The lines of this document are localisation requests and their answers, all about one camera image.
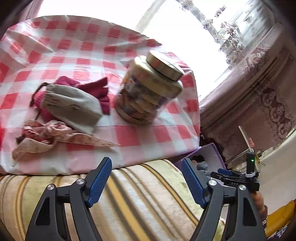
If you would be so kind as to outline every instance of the gray drawstring pouch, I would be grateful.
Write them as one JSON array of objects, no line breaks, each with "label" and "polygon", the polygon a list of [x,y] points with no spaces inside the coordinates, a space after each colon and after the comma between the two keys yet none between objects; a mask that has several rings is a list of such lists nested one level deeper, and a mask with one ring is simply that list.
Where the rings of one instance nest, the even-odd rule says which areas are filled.
[{"label": "gray drawstring pouch", "polygon": [[94,131],[96,123],[103,115],[97,98],[66,85],[48,84],[41,107],[86,134]]}]

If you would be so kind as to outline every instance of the floral fabric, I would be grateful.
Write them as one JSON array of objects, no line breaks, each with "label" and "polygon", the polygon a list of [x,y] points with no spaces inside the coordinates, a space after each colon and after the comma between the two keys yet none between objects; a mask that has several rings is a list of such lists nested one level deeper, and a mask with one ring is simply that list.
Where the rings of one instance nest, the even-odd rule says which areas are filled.
[{"label": "floral fabric", "polygon": [[14,161],[18,161],[26,152],[41,153],[49,151],[57,142],[101,147],[119,145],[88,134],[77,133],[76,130],[57,120],[51,120],[46,124],[41,124],[36,120],[28,120],[24,123],[22,134],[24,139],[12,151]]}]

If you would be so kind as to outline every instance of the jar lid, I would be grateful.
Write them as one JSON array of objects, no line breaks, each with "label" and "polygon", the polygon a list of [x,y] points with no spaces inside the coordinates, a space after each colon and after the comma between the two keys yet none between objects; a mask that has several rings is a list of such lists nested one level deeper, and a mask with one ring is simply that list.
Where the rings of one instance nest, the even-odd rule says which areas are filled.
[{"label": "jar lid", "polygon": [[184,75],[184,71],[180,66],[173,63],[167,56],[164,54],[150,50],[146,61],[158,72],[162,73],[164,76],[170,78],[171,80],[177,81]]}]

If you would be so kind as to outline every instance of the red and white checkered tablecloth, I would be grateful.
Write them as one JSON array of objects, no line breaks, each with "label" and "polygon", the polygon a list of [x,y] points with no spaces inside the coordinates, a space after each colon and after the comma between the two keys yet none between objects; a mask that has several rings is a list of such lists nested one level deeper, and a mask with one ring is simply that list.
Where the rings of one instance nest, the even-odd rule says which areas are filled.
[{"label": "red and white checkered tablecloth", "polygon": [[[135,126],[115,111],[112,99],[128,62],[150,49],[165,53],[183,68],[183,92],[150,126]],[[37,109],[29,108],[42,82],[68,76],[82,83],[108,77],[111,115],[97,123],[94,135],[121,144],[115,148],[59,143],[49,152],[27,153],[12,166],[15,137]],[[78,16],[47,16],[10,27],[0,42],[0,173],[57,175],[86,173],[103,157],[113,168],[186,153],[199,146],[200,115],[192,70],[153,39],[106,21]]]}]

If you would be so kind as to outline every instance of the cable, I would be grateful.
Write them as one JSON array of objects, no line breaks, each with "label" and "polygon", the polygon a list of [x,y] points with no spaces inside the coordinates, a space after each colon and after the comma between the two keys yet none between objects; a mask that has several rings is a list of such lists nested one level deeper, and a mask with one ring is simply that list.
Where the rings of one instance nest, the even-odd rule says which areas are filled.
[{"label": "cable", "polygon": [[262,150],[262,149],[257,149],[257,150],[255,150],[255,158],[256,158],[256,160],[257,160],[257,162],[258,163],[260,163],[261,165],[263,165],[263,166],[266,166],[265,165],[265,163],[259,158],[259,156],[258,156],[258,154],[257,154],[257,151],[262,151],[262,153],[264,154],[264,155],[262,155],[263,156],[263,159],[264,159],[264,157],[265,157],[265,152]]}]

